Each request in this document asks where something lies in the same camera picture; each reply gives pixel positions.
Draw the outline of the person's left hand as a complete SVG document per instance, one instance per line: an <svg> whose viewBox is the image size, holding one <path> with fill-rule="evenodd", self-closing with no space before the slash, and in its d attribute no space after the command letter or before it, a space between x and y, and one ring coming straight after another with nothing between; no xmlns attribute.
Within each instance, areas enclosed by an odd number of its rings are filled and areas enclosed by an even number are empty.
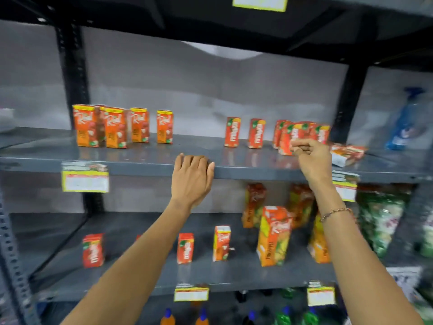
<svg viewBox="0 0 433 325"><path fill-rule="evenodd" d="M171 199L169 205L183 211L191 212L211 190L213 181L207 181L207 166L210 163L205 156L200 156L200 168L191 172L191 155L184 155L180 171L174 171L171 182Z"/></svg>

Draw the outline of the person's right hand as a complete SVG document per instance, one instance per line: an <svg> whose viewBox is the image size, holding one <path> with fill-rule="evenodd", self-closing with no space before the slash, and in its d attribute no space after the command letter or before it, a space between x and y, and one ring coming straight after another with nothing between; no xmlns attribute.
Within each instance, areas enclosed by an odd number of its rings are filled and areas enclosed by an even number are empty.
<svg viewBox="0 0 433 325"><path fill-rule="evenodd" d="M317 141L317 146L309 155L296 156L300 169L313 192L330 187L332 181L332 157L329 147Z"/></svg>

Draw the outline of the person's left forearm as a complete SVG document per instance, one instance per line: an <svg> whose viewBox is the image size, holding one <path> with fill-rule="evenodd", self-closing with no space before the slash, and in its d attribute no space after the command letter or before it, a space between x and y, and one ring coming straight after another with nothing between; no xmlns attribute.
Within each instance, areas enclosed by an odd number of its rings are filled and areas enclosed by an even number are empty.
<svg viewBox="0 0 433 325"><path fill-rule="evenodd" d="M192 205L186 198L173 197L60 325L135 325Z"/></svg>

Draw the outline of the person's right forearm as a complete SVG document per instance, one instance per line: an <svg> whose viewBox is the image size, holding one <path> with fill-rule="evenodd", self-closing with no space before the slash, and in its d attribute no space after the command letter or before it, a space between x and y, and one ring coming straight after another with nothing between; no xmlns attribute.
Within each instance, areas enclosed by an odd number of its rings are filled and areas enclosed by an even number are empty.
<svg viewBox="0 0 433 325"><path fill-rule="evenodd" d="M361 234L335 186L314 192L327 246L352 325L424 325Z"/></svg>

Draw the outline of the grey metal shelving rack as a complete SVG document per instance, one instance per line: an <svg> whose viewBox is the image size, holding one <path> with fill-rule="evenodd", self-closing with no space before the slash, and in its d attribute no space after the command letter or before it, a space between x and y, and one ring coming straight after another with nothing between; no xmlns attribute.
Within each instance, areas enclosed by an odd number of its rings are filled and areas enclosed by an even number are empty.
<svg viewBox="0 0 433 325"><path fill-rule="evenodd" d="M387 150L407 101L422 87L425 131ZM0 133L0 290L19 325L41 325L38 302L78 301L150 226L169 199L163 181L179 153L215 162L214 193L187 222L198 260L171 255L152 295L179 283L211 292L335 282L311 259L312 222L295 231L282 267L261 268L240 214L247 182L268 202L305 181L297 160L272 148L277 119L331 124L331 140L368 146L342 171L362 184L415 185L383 261L418 265L423 213L433 196L433 0L288 0L285 12L232 0L0 0L0 106L16 128ZM126 149L78 147L72 106L129 110ZM149 143L132 142L131 108L149 111ZM157 142L157 110L173 112L173 143ZM225 147L227 117L241 118ZM266 126L248 148L250 120ZM62 162L108 166L108 193L63 192ZM215 226L231 228L213 262ZM84 268L83 238L104 234L105 262Z"/></svg>

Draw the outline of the lying red juice carton pack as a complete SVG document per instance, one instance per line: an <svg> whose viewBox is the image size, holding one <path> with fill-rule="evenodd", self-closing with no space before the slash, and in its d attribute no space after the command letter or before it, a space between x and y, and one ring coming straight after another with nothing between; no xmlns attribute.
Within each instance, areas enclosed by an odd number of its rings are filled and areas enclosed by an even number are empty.
<svg viewBox="0 0 433 325"><path fill-rule="evenodd" d="M331 146L332 165L339 168L350 166L364 157L367 147L332 144Z"/></svg>

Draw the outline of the large orange juice carton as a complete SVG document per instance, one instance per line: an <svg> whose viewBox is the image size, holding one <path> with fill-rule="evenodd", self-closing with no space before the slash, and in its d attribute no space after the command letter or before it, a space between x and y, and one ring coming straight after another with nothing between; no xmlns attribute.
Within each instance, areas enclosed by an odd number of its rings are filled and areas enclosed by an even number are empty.
<svg viewBox="0 0 433 325"><path fill-rule="evenodd" d="M292 216L292 228L305 226L311 215L314 195L306 184L292 184L289 191L288 211Z"/></svg>
<svg viewBox="0 0 433 325"><path fill-rule="evenodd" d="M317 213L314 219L313 229L307 246L307 250L309 251L311 257L315 260L315 262L331 263L326 238L324 235L323 225L320 220L321 214Z"/></svg>
<svg viewBox="0 0 433 325"><path fill-rule="evenodd" d="M285 262L292 222L292 213L285 207L263 207L256 249L262 267L281 266Z"/></svg>
<svg viewBox="0 0 433 325"><path fill-rule="evenodd" d="M259 228L266 194L267 189L260 182L247 185L245 209L242 213L244 228Z"/></svg>

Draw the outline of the yellow white price label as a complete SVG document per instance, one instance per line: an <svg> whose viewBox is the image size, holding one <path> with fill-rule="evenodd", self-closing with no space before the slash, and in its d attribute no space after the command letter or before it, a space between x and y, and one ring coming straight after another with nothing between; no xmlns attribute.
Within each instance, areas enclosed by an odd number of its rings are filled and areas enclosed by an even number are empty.
<svg viewBox="0 0 433 325"><path fill-rule="evenodd" d="M288 0L232 0L232 6L273 12L285 12Z"/></svg>
<svg viewBox="0 0 433 325"><path fill-rule="evenodd" d="M359 174L332 170L332 180L344 202L356 202Z"/></svg>
<svg viewBox="0 0 433 325"><path fill-rule="evenodd" d="M177 285L174 291L174 302L205 302L209 299L208 286Z"/></svg>
<svg viewBox="0 0 433 325"><path fill-rule="evenodd" d="M108 166L100 163L62 162L62 191L108 193L110 179Z"/></svg>
<svg viewBox="0 0 433 325"><path fill-rule="evenodd" d="M333 285L323 285L320 281L313 280L308 283L306 290L308 307L336 305L336 292Z"/></svg>

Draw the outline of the small orange white juice carton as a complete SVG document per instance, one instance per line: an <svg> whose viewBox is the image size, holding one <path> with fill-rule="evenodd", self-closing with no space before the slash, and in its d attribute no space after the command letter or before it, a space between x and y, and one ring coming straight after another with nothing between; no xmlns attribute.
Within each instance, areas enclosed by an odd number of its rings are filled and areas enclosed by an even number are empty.
<svg viewBox="0 0 433 325"><path fill-rule="evenodd" d="M230 252L231 228L228 225L215 226L213 262L226 261Z"/></svg>

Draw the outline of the blue spray bottle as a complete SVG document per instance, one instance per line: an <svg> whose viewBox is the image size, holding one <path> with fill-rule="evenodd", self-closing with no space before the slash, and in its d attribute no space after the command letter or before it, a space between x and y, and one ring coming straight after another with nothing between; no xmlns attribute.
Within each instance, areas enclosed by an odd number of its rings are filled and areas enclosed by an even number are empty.
<svg viewBox="0 0 433 325"><path fill-rule="evenodd" d="M425 131L426 107L421 95L426 92L422 87L405 87L407 101L395 120L391 134L385 143L387 150L404 150L409 143Z"/></svg>

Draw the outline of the green white packet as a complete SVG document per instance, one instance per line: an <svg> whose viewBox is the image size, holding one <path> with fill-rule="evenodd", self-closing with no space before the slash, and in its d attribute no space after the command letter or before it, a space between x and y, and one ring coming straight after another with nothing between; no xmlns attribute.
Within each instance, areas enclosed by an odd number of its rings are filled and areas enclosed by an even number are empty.
<svg viewBox="0 0 433 325"><path fill-rule="evenodd" d="M427 216L423 225L420 254L424 257L433 258L433 211Z"/></svg>
<svg viewBox="0 0 433 325"><path fill-rule="evenodd" d="M374 253L384 258L411 197L408 189L379 187L360 191L357 222Z"/></svg>

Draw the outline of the green bottle with blue cap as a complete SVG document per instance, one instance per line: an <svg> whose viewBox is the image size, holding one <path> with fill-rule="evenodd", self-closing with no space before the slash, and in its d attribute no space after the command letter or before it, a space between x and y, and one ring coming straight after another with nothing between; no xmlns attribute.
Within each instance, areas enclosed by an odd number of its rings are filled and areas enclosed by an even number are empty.
<svg viewBox="0 0 433 325"><path fill-rule="evenodd" d="M284 306L275 313L273 325L292 325L290 318L290 306Z"/></svg>
<svg viewBox="0 0 433 325"><path fill-rule="evenodd" d="M300 325L320 325L320 318L315 307L309 307L303 314Z"/></svg>

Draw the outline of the white printed packet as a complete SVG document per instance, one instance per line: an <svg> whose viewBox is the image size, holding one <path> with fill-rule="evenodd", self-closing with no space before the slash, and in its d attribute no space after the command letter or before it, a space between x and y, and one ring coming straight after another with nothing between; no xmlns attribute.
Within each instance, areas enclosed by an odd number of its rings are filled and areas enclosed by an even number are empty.
<svg viewBox="0 0 433 325"><path fill-rule="evenodd" d="M394 278L410 302L418 287L423 272L422 266L387 267L387 272Z"/></svg>

